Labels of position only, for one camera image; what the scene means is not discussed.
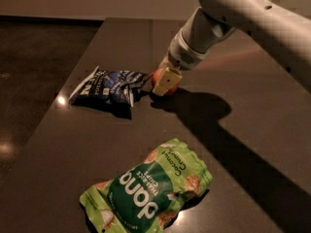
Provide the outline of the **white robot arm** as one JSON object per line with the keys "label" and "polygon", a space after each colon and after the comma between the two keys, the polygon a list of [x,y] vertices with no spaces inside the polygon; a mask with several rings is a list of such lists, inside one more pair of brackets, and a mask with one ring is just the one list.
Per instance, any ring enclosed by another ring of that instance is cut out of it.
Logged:
{"label": "white robot arm", "polygon": [[311,20],[269,0],[199,0],[159,64],[153,93],[163,96],[234,30],[248,34],[306,90],[311,90]]}

